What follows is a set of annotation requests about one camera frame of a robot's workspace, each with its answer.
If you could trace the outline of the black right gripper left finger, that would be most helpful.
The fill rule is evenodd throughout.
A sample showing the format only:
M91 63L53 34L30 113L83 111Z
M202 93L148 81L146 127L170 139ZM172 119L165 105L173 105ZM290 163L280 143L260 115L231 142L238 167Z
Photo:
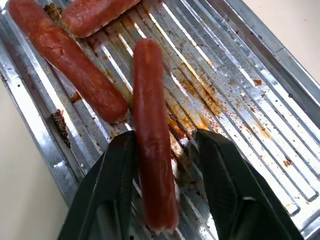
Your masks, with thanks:
M83 178L57 240L129 240L136 135L116 136Z

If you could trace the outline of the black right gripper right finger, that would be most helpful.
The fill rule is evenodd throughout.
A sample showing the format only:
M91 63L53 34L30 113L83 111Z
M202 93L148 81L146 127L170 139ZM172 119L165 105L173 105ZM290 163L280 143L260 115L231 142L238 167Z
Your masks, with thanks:
M287 210L232 141L200 128L195 140L219 240L299 240Z

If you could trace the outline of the long red sausage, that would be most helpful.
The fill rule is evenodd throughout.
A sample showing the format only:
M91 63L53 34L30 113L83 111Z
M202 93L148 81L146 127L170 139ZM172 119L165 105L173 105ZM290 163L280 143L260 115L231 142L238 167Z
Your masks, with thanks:
M164 97L164 59L157 42L136 42L133 52L133 119L140 188L147 226L173 233L179 224Z

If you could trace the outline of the ribbed silver foil tray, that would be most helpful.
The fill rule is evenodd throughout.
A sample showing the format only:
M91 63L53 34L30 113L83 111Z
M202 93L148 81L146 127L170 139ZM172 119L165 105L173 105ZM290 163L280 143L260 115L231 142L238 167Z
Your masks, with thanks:
M108 124L35 50L0 0L0 80L15 101L68 205L108 143L133 127ZM141 38L165 57L172 167L181 203L173 234L132 215L131 240L218 240L193 131L232 140L269 183L306 240L320 240L320 85L242 0L141 0L76 42L129 100Z

